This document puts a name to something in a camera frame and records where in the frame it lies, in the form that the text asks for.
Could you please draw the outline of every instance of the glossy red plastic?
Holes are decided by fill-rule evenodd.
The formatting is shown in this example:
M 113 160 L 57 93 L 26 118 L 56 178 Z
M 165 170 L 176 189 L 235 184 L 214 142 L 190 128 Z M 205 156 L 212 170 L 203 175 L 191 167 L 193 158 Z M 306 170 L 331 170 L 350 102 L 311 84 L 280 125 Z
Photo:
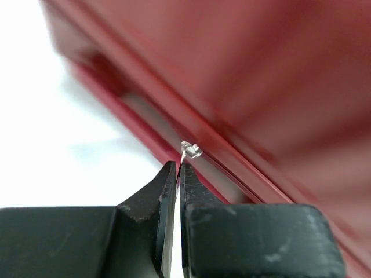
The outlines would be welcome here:
M 371 277 L 368 1 L 44 0 L 77 77 L 225 202 L 311 203 Z

